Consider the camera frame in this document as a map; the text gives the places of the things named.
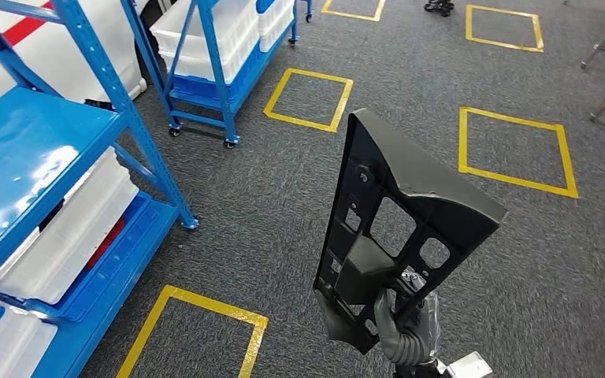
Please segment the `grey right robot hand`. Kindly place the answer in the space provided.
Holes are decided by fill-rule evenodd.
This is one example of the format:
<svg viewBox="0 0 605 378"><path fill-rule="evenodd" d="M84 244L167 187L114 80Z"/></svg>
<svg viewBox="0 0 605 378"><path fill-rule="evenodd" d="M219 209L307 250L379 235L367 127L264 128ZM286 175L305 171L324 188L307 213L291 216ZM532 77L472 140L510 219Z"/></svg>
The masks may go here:
<svg viewBox="0 0 605 378"><path fill-rule="evenodd" d="M438 351L440 325L438 298L430 292L415 311L397 323L387 290L381 288L373 304L375 325L384 356L396 365L423 365L432 361Z"/></svg>

